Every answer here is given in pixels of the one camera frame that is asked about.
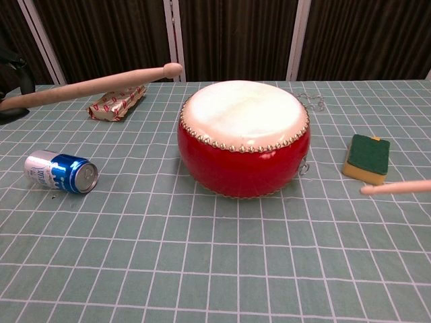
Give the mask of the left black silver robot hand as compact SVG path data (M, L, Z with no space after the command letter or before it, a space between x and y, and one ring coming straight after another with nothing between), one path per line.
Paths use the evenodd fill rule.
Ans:
M35 92L35 80L31 68L18 53L1 47L1 64L15 71L19 79L21 94ZM19 120L29 113L30 111L27 108L12 108L11 110L1 111L1 125Z

